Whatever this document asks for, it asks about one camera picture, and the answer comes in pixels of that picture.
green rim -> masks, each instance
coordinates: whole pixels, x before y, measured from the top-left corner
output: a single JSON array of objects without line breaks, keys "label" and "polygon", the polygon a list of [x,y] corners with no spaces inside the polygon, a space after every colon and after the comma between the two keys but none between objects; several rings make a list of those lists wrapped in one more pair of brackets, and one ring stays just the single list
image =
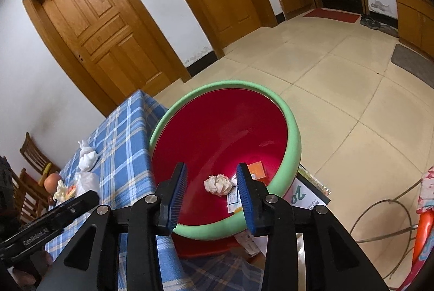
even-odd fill
[{"label": "green rim", "polygon": [[[267,89],[255,83],[240,80],[219,81],[217,83],[208,84],[201,88],[198,88],[181,98],[166,112],[166,114],[163,116],[163,118],[160,120],[157,127],[155,128],[149,141],[149,151],[151,157],[153,155],[158,138],[160,137],[164,127],[176,112],[178,112],[186,103],[196,98],[197,96],[223,88],[243,88],[259,92],[260,94],[263,94],[264,96],[272,100],[275,104],[277,104],[277,106],[279,106],[280,110],[285,116],[285,120],[288,125],[288,142],[286,145],[285,155],[283,156],[282,163],[277,170],[277,173],[275,174],[270,184],[267,186],[268,191],[271,194],[282,197],[292,184],[292,181],[294,181],[300,164],[300,132],[297,126],[296,119],[294,118],[292,111],[289,109],[285,101],[283,101],[276,93],[272,92],[270,89]],[[244,219],[244,213],[239,212],[230,217],[227,217],[226,219],[207,225],[187,226],[178,224],[174,229],[174,232],[178,235],[195,240],[211,241],[232,236],[245,230],[246,228],[247,227],[246,221]]]}]

tile floor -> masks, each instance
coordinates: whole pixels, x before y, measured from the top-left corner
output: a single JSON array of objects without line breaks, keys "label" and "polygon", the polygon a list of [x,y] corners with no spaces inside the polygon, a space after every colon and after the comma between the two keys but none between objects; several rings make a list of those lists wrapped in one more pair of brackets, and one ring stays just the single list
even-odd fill
[{"label": "tile floor", "polygon": [[[273,90],[294,112],[302,164],[331,190],[329,207],[350,229],[371,204],[391,199],[434,165],[434,90],[390,62],[397,39],[355,24],[303,18],[260,28],[225,49],[226,56],[187,83],[156,96],[167,107],[207,83],[239,79]],[[400,201],[417,222],[418,189]],[[356,239],[407,227],[397,204],[366,214]],[[401,258],[407,235],[362,245],[387,275]],[[386,281],[401,284],[411,253]]]}]

tablecloth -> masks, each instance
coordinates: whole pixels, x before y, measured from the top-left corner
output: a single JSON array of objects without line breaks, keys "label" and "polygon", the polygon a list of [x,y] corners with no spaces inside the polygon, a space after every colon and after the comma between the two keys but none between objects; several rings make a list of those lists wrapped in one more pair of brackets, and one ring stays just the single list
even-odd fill
[{"label": "tablecloth", "polygon": [[[140,90],[136,91],[87,138],[99,155],[92,172],[100,179],[102,204],[107,204],[112,209],[123,208],[154,191],[148,142],[166,111],[153,98]],[[79,171],[78,166],[79,150],[60,172],[66,186],[73,183],[74,174]],[[46,250],[54,259],[86,217],[83,215],[76,219],[60,236],[46,245]],[[260,289],[261,270],[240,257],[225,254],[183,261],[181,265],[170,237],[158,236],[157,245],[165,291]],[[126,246],[127,238],[123,235],[119,258],[119,290],[126,290]]]}]

metal screw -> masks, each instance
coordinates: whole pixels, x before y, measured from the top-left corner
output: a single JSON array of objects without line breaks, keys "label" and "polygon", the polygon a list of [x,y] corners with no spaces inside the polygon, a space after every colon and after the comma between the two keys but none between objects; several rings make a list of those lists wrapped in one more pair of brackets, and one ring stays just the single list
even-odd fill
[{"label": "metal screw", "polygon": [[327,214],[327,212],[328,212],[327,207],[324,205],[317,205],[315,207],[315,210],[318,214],[321,214],[321,215]]},{"label": "metal screw", "polygon": [[153,195],[153,194],[147,195],[147,196],[145,197],[145,201],[146,201],[148,204],[155,203],[157,200],[158,200],[157,196],[156,196],[156,195]]},{"label": "metal screw", "polygon": [[265,200],[266,200],[268,203],[270,203],[270,204],[274,204],[274,203],[277,203],[277,201],[278,201],[279,199],[278,199],[277,196],[275,196],[274,194],[268,194],[268,195],[265,197]]},{"label": "metal screw", "polygon": [[96,213],[98,215],[104,215],[106,212],[108,212],[109,208],[106,205],[101,205],[96,209]]}]

orange tube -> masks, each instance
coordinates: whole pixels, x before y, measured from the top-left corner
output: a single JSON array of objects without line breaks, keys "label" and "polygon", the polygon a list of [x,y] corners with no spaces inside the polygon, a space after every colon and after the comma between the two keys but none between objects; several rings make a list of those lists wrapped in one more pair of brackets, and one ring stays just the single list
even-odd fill
[{"label": "orange tube", "polygon": [[417,233],[416,233],[416,241],[414,242],[413,265],[416,262],[417,257],[419,257],[420,252],[422,252],[425,242],[431,233],[433,222],[434,222],[433,210],[431,209],[427,210],[426,212],[420,215],[419,227],[417,228]]}]

